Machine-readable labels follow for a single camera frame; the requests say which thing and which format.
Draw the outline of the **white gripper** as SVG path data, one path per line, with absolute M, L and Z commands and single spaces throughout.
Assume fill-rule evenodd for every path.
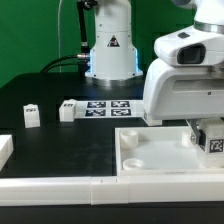
M 147 71 L 143 110 L 149 126 L 186 120 L 191 143 L 204 148 L 199 119 L 224 117 L 224 79 L 212 78 L 207 67 L 173 67 L 156 59 Z

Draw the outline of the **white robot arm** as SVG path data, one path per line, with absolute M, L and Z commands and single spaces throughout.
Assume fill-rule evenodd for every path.
M 142 75 L 132 45 L 130 0 L 77 0 L 95 10 L 96 42 L 88 81 L 122 86 Z M 224 117 L 224 0 L 171 0 L 194 8 L 194 24 L 158 38 L 145 74 L 144 119 L 150 125 L 185 119 L 191 127 Z

